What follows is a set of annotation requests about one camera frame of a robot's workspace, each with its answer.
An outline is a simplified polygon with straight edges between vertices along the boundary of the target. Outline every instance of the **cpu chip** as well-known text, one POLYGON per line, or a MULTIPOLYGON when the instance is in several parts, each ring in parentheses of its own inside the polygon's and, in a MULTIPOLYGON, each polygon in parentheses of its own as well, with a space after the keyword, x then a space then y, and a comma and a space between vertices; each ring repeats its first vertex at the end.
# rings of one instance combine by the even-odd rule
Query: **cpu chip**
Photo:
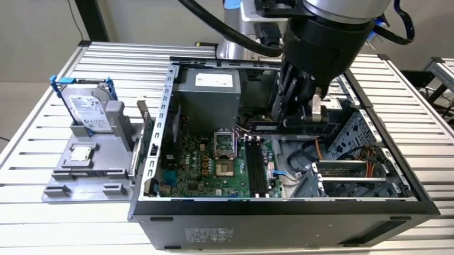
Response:
POLYGON ((217 176, 234 176, 234 161, 217 160, 215 161, 215 174, 217 176))

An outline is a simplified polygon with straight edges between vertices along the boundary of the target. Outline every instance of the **orange wire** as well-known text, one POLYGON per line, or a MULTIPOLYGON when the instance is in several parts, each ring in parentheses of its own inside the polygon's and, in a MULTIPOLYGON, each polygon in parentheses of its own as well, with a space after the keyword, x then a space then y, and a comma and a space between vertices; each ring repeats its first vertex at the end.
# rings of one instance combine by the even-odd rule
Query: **orange wire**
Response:
POLYGON ((322 157, 322 153, 321 153, 321 146, 320 146, 320 139, 318 139, 318 137, 316 137, 316 150, 317 150, 317 156, 318 156, 320 160, 322 160, 324 157, 322 157))
POLYGON ((366 161, 366 178, 369 177, 369 161, 366 161))

